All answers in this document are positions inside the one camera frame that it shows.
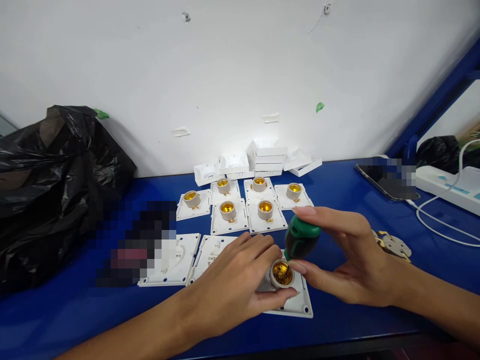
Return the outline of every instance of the hand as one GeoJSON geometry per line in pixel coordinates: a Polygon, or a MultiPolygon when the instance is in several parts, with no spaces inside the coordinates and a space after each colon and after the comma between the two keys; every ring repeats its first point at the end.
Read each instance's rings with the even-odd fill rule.
{"type": "Polygon", "coordinates": [[[301,220],[320,226],[345,254],[347,261],[335,271],[325,271],[305,260],[290,266],[314,288],[348,304],[375,307],[397,305],[405,296],[411,264],[384,252],[376,243],[367,219],[356,212],[328,207],[294,207],[301,220]]]}
{"type": "Polygon", "coordinates": [[[281,308],[298,295],[293,288],[257,292],[275,260],[282,257],[270,236],[245,232],[227,245],[193,284],[177,293],[191,309],[188,322],[204,339],[228,330],[265,311],[281,308]]]}

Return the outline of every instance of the black garbage bag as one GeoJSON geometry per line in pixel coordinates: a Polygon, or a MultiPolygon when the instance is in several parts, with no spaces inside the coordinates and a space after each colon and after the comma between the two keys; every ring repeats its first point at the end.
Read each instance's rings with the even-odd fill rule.
{"type": "Polygon", "coordinates": [[[453,135],[429,138],[420,145],[416,152],[416,167],[430,165],[448,171],[446,165],[458,162],[459,152],[459,142],[453,135]]]}
{"type": "MultiPolygon", "coordinates": [[[[453,135],[425,140],[416,152],[416,167],[430,165],[450,174],[459,172],[460,145],[453,135]]],[[[465,149],[463,167],[480,169],[480,148],[465,149]]]]}
{"type": "Polygon", "coordinates": [[[0,137],[0,296],[42,284],[88,235],[89,207],[120,200],[137,168],[86,106],[58,106],[0,137]]]}

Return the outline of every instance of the mounting screw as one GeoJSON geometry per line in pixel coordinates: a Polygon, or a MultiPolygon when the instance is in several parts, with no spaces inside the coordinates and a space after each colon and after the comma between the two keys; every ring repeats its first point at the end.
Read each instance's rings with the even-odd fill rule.
{"type": "Polygon", "coordinates": [[[189,23],[191,20],[189,13],[184,11],[181,14],[185,17],[185,22],[189,23]]]}

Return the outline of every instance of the screwdriver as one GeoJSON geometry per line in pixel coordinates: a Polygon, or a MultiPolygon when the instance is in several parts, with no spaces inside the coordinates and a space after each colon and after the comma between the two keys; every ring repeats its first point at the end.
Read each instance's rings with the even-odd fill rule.
{"type": "Polygon", "coordinates": [[[285,259],[303,259],[312,252],[320,237],[322,228],[300,220],[295,215],[285,236],[285,259]]]}

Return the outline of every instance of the fingernail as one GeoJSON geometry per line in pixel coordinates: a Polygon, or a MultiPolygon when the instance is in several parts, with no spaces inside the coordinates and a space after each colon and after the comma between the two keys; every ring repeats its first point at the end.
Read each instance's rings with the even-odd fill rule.
{"type": "Polygon", "coordinates": [[[315,215],[317,212],[315,211],[315,208],[313,206],[299,206],[299,207],[294,207],[292,211],[296,215],[315,215]]]}
{"type": "Polygon", "coordinates": [[[290,266],[293,270],[295,270],[297,273],[300,273],[302,275],[305,275],[307,273],[307,268],[303,266],[302,264],[299,264],[295,260],[290,260],[287,262],[288,266],[290,266]]]}
{"type": "Polygon", "coordinates": [[[299,291],[297,291],[297,292],[296,292],[296,293],[294,293],[292,296],[290,296],[290,297],[289,297],[289,299],[296,297],[298,294],[300,294],[300,292],[299,292],[299,291]]]}

